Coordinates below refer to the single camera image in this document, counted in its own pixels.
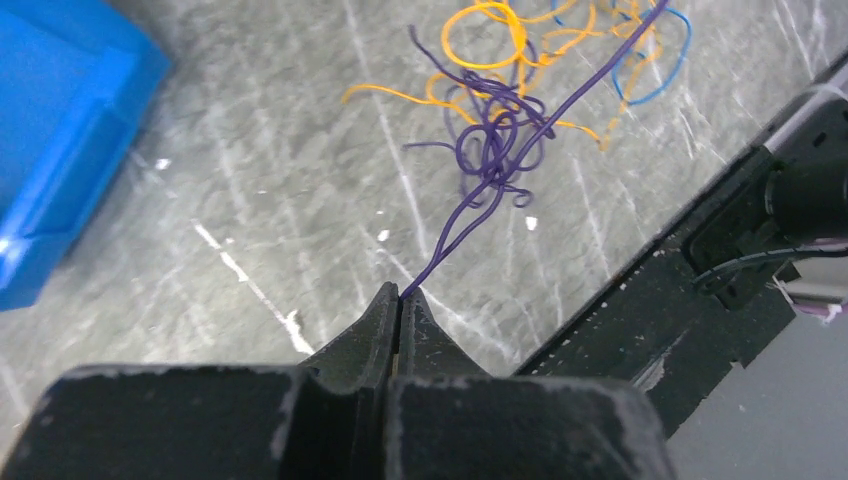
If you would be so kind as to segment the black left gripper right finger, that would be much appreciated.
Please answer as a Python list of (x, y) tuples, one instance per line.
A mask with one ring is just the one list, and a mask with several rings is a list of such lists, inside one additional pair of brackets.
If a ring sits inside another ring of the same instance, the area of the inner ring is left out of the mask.
[(672, 479), (647, 396), (603, 378), (494, 377), (404, 300), (386, 400), (388, 479)]

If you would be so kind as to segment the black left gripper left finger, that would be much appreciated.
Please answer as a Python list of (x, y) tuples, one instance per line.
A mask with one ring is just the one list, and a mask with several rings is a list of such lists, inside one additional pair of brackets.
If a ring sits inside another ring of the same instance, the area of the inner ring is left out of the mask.
[(377, 473), (401, 305), (296, 365), (89, 364), (36, 403), (5, 479), (350, 479)]

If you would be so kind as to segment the blue plastic bin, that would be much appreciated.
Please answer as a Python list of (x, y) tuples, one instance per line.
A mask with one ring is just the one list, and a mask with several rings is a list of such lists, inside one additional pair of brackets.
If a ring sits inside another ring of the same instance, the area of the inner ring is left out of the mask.
[(1, 307), (33, 305), (170, 66), (102, 1), (1, 5)]

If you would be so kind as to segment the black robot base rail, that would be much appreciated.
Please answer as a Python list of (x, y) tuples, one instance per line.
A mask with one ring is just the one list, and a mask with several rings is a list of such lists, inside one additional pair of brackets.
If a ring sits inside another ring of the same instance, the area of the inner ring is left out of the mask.
[(674, 432), (793, 320), (794, 262), (847, 256), (847, 59), (784, 107), (522, 375), (629, 380)]

